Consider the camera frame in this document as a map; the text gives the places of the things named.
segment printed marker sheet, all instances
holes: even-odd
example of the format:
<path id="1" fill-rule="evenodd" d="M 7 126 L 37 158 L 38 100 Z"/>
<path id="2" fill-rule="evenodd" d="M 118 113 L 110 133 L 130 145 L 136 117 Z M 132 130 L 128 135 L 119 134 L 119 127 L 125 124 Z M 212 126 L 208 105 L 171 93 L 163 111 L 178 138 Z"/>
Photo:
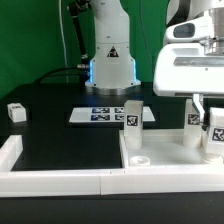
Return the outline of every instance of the printed marker sheet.
<path id="1" fill-rule="evenodd" d="M 89 122 L 123 122 L 124 107 L 81 107 L 74 108 L 70 117 L 70 123 Z M 149 107 L 143 107 L 143 122 L 155 121 Z"/>

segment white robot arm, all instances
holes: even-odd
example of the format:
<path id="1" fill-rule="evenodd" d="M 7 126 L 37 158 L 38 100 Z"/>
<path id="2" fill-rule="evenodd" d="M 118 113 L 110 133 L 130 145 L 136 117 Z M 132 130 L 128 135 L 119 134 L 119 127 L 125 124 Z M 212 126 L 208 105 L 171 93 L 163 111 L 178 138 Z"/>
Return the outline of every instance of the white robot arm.
<path id="1" fill-rule="evenodd" d="M 179 17 L 188 2 L 185 17 Z M 224 95 L 224 1 L 171 0 L 154 76 L 157 95 Z"/>
<path id="2" fill-rule="evenodd" d="M 129 16 L 120 0 L 77 0 L 76 4 L 80 11 L 91 6 L 94 14 L 96 53 L 90 61 L 87 90 L 120 95 L 138 87 L 135 60 L 130 55 Z"/>

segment white cable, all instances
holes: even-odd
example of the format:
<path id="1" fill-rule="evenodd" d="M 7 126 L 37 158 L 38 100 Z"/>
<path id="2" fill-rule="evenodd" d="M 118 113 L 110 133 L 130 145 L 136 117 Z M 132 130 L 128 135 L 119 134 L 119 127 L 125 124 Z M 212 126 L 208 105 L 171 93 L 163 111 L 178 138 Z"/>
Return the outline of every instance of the white cable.
<path id="1" fill-rule="evenodd" d="M 68 67 L 67 49 L 66 49 L 66 44 L 65 44 L 65 35 L 64 35 L 64 26 L 63 26 L 62 9 L 61 8 L 62 8 L 62 2 L 61 2 L 61 0 L 58 0 L 59 22 L 60 22 L 63 50 L 64 50 L 64 61 L 65 61 L 65 67 Z"/>

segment green wall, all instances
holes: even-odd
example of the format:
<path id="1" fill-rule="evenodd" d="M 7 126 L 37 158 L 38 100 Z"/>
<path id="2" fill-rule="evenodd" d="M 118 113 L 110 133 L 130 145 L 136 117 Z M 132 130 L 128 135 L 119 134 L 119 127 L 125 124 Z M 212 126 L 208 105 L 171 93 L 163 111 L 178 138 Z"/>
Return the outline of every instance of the green wall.
<path id="1" fill-rule="evenodd" d="M 68 64 L 80 62 L 74 27 L 62 0 Z M 162 47 L 168 0 L 142 0 L 142 18 L 153 66 Z M 137 76 L 152 81 L 139 17 L 139 0 L 121 0 L 131 20 L 131 54 L 137 61 Z M 94 56 L 92 13 L 80 15 L 89 56 Z M 49 70 L 64 67 L 58 0 L 0 1 L 0 97 L 20 84 L 31 83 Z"/>

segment black cable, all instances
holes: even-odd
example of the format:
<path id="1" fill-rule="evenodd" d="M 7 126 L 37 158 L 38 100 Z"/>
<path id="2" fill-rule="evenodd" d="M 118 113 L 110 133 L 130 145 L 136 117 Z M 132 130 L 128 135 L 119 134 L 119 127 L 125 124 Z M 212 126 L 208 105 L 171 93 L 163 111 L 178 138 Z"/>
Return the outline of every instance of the black cable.
<path id="1" fill-rule="evenodd" d="M 54 77 L 68 77 L 68 76 L 78 76 L 80 79 L 80 84 L 87 81 L 89 79 L 88 73 L 70 73 L 70 74 L 55 74 L 42 77 L 35 81 L 36 84 L 40 84 L 46 78 L 54 78 Z"/>
<path id="2" fill-rule="evenodd" d="M 51 71 L 47 72 L 46 74 L 42 75 L 40 78 L 36 79 L 34 81 L 34 83 L 39 84 L 43 79 L 55 76 L 55 75 L 52 75 L 54 73 L 61 72 L 61 71 L 68 71 L 68 70 L 77 70 L 77 68 L 72 66 L 72 67 L 58 68 L 58 69 L 51 70 Z"/>
<path id="3" fill-rule="evenodd" d="M 142 0 L 139 0 L 139 17 L 140 17 L 140 24 L 141 24 L 143 39 L 144 39 L 144 43 L 145 43 L 145 47 L 146 47 L 146 52 L 147 52 L 148 59 L 149 59 L 150 70 L 152 72 L 152 75 L 154 75 L 153 66 L 152 66 L 152 56 L 151 56 L 149 46 L 147 43 L 145 28 L 144 28 L 143 19 L 142 19 Z"/>
<path id="4" fill-rule="evenodd" d="M 68 10 L 70 12 L 73 24 L 75 26 L 78 45 L 79 45 L 79 49 L 81 52 L 81 62 L 82 63 L 88 63 L 89 59 L 88 59 L 88 54 L 86 51 L 78 15 L 80 12 L 86 11 L 86 6 L 89 6 L 89 2 L 90 2 L 90 0 L 77 0 L 76 2 L 70 3 L 68 5 Z"/>

